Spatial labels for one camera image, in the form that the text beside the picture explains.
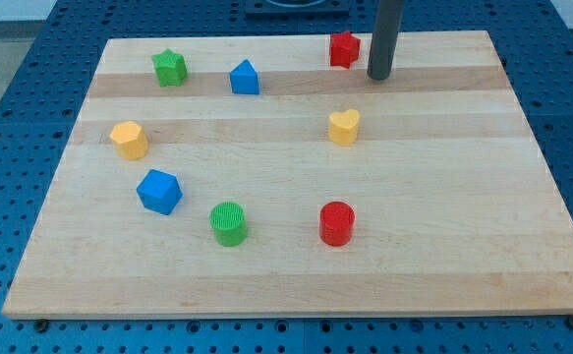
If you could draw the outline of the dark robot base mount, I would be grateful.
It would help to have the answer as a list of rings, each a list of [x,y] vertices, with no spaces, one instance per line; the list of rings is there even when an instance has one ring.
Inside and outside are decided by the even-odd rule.
[[[299,15],[348,15],[351,0],[244,0],[248,18]]]

